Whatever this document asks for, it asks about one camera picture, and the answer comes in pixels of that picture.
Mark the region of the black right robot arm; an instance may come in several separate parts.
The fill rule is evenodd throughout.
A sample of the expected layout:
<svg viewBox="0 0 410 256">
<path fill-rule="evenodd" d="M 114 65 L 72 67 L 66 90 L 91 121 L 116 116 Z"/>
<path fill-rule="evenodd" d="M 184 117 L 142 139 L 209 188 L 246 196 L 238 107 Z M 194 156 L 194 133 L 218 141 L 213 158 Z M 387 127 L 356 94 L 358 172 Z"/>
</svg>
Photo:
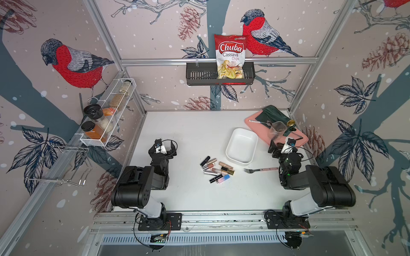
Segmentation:
<svg viewBox="0 0 410 256">
<path fill-rule="evenodd" d="M 268 150 L 279 161 L 280 184 L 287 190 L 310 190 L 301 198 L 285 203 L 282 210 L 285 220 L 307 217 L 325 209 L 350 208 L 356 204 L 353 189 L 336 167 L 306 165 L 305 171 L 301 171 L 303 155 L 292 144 L 284 144 L 284 147 L 288 148 L 279 148 L 271 140 Z"/>
</svg>

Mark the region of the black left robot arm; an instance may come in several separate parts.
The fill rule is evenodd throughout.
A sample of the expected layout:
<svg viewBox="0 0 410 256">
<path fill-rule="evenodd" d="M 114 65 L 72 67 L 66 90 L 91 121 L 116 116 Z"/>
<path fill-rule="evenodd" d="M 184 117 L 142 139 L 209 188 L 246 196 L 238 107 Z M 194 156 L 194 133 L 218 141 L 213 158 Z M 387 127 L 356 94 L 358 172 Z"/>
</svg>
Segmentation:
<svg viewBox="0 0 410 256">
<path fill-rule="evenodd" d="M 148 166 L 127 166 L 111 194 L 114 207 L 139 213 L 138 230 L 174 228 L 179 215 L 167 213 L 163 203 L 151 198 L 152 190 L 164 191 L 169 184 L 169 161 L 177 156 L 178 144 L 171 139 L 156 139 L 148 150 Z"/>
</svg>

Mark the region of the beige lipstick tube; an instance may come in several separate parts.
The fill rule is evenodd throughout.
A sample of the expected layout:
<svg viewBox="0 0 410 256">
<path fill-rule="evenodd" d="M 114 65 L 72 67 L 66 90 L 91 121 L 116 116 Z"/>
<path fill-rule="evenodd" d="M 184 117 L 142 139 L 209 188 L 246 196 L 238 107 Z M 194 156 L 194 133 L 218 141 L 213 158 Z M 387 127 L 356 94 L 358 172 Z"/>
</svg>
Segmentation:
<svg viewBox="0 0 410 256">
<path fill-rule="evenodd" d="M 227 168 L 227 169 L 230 169 L 230 170 L 232 170 L 232 169 L 233 169 L 233 167 L 232 167 L 232 166 L 227 165 L 227 164 L 225 164 L 225 163 L 223 163 L 223 162 L 219 162 L 219 165 L 220 165 L 221 167 L 224 167 L 224 168 Z"/>
</svg>

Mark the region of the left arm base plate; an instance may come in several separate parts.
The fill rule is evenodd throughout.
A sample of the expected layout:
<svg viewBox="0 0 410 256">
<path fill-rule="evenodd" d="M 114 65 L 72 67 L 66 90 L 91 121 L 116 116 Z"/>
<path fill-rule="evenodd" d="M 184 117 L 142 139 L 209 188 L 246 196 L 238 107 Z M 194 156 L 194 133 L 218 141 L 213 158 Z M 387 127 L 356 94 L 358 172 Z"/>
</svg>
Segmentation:
<svg viewBox="0 0 410 256">
<path fill-rule="evenodd" d="M 174 231 L 180 230 L 181 213 L 165 213 L 158 218 L 146 218 L 144 215 L 137 221 L 138 231 Z"/>
</svg>

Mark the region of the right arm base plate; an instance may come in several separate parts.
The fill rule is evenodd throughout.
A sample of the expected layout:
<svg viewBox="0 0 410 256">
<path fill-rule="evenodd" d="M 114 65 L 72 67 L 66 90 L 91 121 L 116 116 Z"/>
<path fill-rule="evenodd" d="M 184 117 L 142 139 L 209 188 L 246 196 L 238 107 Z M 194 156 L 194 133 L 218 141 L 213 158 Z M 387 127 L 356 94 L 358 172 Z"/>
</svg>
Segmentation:
<svg viewBox="0 0 410 256">
<path fill-rule="evenodd" d="M 310 224 L 307 217 L 297 217 L 290 215 L 285 217 L 280 211 L 266 210 L 264 219 L 268 229 L 310 229 Z"/>
</svg>

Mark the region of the pink blue lipstick tube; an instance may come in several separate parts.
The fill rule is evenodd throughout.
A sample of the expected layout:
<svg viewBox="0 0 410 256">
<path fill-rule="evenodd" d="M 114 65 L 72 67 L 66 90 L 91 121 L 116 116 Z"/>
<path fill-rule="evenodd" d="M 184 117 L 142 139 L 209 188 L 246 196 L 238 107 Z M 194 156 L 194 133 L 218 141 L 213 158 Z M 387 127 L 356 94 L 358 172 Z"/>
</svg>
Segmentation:
<svg viewBox="0 0 410 256">
<path fill-rule="evenodd" d="M 221 178 L 217 179 L 216 182 L 217 183 L 223 183 L 224 181 L 226 181 L 227 179 L 230 179 L 230 175 L 224 175 Z"/>
</svg>

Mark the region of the white plastic storage box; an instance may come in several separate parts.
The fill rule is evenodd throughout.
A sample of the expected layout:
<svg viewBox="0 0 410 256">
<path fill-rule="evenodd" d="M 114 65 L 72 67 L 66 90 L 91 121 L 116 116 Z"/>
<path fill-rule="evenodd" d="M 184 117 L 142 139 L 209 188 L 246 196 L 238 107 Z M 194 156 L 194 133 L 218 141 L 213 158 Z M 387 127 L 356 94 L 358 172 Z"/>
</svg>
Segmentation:
<svg viewBox="0 0 410 256">
<path fill-rule="evenodd" d="M 258 143 L 258 136 L 256 133 L 243 128 L 236 128 L 233 130 L 226 147 L 226 157 L 241 165 L 250 164 L 255 155 Z"/>
</svg>

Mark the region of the black gold-band lipstick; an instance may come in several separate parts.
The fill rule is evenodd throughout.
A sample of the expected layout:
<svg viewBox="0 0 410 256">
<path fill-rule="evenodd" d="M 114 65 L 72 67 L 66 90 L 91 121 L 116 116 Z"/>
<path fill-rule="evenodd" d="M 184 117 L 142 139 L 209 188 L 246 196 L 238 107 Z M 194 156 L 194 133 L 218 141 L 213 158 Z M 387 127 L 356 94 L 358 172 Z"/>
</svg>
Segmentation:
<svg viewBox="0 0 410 256">
<path fill-rule="evenodd" d="M 210 182 L 210 183 L 214 183 L 214 182 L 216 182 L 218 179 L 221 179 L 222 177 L 223 177 L 223 175 L 222 175 L 222 174 L 219 174 L 219 175 L 217 175 L 217 176 L 211 178 L 211 179 L 209 180 L 209 182 Z"/>
</svg>

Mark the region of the gold black lipstick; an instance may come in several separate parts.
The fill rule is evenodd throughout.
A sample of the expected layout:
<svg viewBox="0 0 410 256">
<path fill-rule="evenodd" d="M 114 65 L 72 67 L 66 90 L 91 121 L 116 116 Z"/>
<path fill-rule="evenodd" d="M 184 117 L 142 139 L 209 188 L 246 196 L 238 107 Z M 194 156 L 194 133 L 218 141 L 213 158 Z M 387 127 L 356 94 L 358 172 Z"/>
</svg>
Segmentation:
<svg viewBox="0 0 410 256">
<path fill-rule="evenodd" d="M 234 175 L 234 170 L 224 166 L 221 167 L 221 172 L 225 175 Z"/>
</svg>

